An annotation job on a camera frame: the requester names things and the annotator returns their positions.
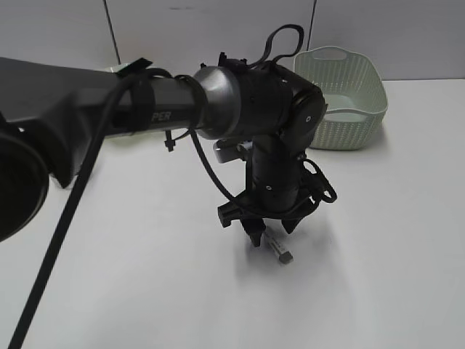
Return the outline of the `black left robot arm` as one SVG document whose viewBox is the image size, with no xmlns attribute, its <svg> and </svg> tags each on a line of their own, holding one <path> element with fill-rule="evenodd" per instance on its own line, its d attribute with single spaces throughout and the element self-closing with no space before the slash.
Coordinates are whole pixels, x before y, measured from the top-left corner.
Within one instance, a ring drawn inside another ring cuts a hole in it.
<svg viewBox="0 0 465 349">
<path fill-rule="evenodd" d="M 239 220 L 254 244 L 264 219 L 291 233 L 336 193 L 305 149 L 326 113 L 320 88 L 274 61 L 221 56 L 194 76 L 173 76 L 140 59 L 110 73 L 1 60 L 1 237 L 38 213 L 55 178 L 78 174 L 109 97 L 122 89 L 105 136 L 184 129 L 214 140 L 221 162 L 246 163 L 245 190 L 218 209 Z"/>
</svg>

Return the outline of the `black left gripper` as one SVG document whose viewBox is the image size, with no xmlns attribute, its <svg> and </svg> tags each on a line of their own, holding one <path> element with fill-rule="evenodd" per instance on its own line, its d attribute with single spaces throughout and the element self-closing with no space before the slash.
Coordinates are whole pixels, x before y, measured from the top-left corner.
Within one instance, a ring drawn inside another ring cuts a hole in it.
<svg viewBox="0 0 465 349">
<path fill-rule="evenodd" d="M 225 228 L 242 221 L 253 246 L 260 247 L 264 218 L 280 220 L 290 235 L 320 202 L 335 202 L 336 191 L 304 151 L 291 156 L 277 137 L 256 136 L 246 161 L 246 189 L 236 198 L 241 206 L 231 201 L 221 205 L 219 221 Z"/>
</svg>

